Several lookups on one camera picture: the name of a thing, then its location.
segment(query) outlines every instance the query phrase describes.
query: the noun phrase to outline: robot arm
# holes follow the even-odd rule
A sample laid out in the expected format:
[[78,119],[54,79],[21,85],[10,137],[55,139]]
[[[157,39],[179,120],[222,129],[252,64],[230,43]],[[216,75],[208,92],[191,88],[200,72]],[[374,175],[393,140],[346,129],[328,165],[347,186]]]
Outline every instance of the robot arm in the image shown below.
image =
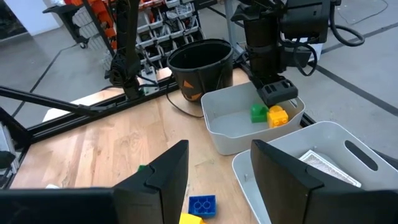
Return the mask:
[[[257,92],[267,106],[298,96],[298,89],[285,77],[278,75],[289,65],[296,66],[300,73],[311,54],[317,63],[316,51],[309,44],[325,43],[329,28],[343,44],[356,47],[364,43],[364,37],[347,27],[335,25],[335,6],[341,0],[240,0],[231,18],[243,21],[246,34],[249,76]],[[348,42],[337,29],[346,30],[359,38],[359,42]]]

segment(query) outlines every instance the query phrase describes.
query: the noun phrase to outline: white wall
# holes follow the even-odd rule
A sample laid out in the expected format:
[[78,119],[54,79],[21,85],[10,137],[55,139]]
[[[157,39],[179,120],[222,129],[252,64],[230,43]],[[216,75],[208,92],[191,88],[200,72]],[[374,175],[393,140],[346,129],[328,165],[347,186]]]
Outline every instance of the white wall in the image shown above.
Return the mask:
[[43,0],[5,0],[5,2],[30,35],[60,27],[51,13],[42,13],[47,8]]

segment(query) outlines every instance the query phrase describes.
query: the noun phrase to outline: yellow lego brick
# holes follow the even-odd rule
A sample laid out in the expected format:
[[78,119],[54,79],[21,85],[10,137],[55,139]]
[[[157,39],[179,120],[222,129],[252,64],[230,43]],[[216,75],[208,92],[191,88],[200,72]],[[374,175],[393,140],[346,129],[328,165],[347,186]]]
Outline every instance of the yellow lego brick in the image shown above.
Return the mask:
[[200,217],[187,213],[181,213],[180,224],[206,224],[206,223]]
[[289,122],[289,116],[281,106],[272,106],[267,113],[267,122],[269,128],[279,127]]

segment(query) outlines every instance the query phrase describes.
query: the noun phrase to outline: concrete floor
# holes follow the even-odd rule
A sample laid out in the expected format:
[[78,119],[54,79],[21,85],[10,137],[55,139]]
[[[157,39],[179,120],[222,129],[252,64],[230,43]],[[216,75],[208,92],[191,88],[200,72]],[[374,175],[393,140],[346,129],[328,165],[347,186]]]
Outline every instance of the concrete floor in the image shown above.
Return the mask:
[[[350,26],[339,14],[336,23],[350,26],[362,34],[381,29],[398,22],[398,2],[387,0],[389,7],[380,15]],[[213,6],[224,12],[223,5]],[[343,1],[339,12],[349,23],[359,21],[385,7],[381,0]],[[207,38],[228,39],[226,21],[209,9],[200,11],[202,28]],[[398,28],[367,38],[358,48],[340,47],[323,54],[319,65],[336,76],[356,85],[392,106],[398,107],[398,83],[394,62],[398,55],[398,44],[394,37]],[[243,29],[236,26],[238,42],[244,42]],[[329,34],[324,49],[338,42]],[[83,50],[75,43],[65,29],[29,37],[6,46],[0,45],[1,85],[31,91],[57,53],[63,50],[48,69],[42,81],[33,91],[60,100],[73,101],[95,93],[109,85],[103,79],[103,69],[90,50]],[[320,72],[303,77],[297,69],[290,68],[284,75],[299,88],[300,97],[306,103],[306,112],[316,121],[335,121],[368,146],[387,155],[398,158],[397,114],[392,114],[369,100],[339,85]],[[19,106],[19,101],[0,97],[0,105],[10,114]],[[16,115],[24,126],[41,122],[49,108],[26,103]]]

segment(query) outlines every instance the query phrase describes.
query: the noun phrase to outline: black bucket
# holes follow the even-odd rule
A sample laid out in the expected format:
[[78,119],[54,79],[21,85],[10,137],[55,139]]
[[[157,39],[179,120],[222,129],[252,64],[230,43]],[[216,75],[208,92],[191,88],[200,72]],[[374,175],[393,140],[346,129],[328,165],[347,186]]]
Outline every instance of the black bucket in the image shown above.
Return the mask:
[[205,93],[233,84],[233,48],[225,40],[184,45],[170,55],[167,66],[188,101],[200,101]]

